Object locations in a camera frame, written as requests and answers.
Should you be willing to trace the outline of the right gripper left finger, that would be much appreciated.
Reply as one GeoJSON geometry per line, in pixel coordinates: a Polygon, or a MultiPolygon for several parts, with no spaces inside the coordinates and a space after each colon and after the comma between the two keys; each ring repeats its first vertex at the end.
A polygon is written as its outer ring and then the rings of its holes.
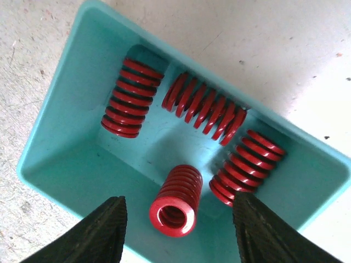
{"type": "Polygon", "coordinates": [[[120,262],[126,228],[125,197],[110,197],[23,262],[120,262]]]}

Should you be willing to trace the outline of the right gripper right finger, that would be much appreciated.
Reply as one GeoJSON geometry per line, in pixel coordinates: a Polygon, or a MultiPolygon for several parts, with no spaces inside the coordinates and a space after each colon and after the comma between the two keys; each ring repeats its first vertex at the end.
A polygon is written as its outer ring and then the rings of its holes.
{"type": "Polygon", "coordinates": [[[236,194],[233,223],[241,262],[340,262],[251,193],[236,194]]]}

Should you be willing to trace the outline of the red spring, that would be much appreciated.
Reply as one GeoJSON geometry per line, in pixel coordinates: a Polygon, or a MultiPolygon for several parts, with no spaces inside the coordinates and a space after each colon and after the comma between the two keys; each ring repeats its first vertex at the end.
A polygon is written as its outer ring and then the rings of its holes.
{"type": "Polygon", "coordinates": [[[163,77],[149,65],[125,58],[102,116],[102,127],[123,138],[138,137],[163,77]]]}
{"type": "Polygon", "coordinates": [[[196,225],[202,185],[202,175],[193,166],[174,167],[150,206],[153,227],[170,237],[188,235],[196,225]]]}
{"type": "Polygon", "coordinates": [[[256,192],[285,155],[279,144],[249,129],[214,174],[209,187],[222,203],[232,207],[237,193],[256,192]]]}
{"type": "Polygon", "coordinates": [[[226,146],[243,124],[247,111],[231,99],[218,93],[205,82],[181,73],[166,93],[162,108],[174,112],[178,118],[184,117],[186,123],[193,122],[202,133],[212,132],[212,140],[220,140],[226,146]]]}

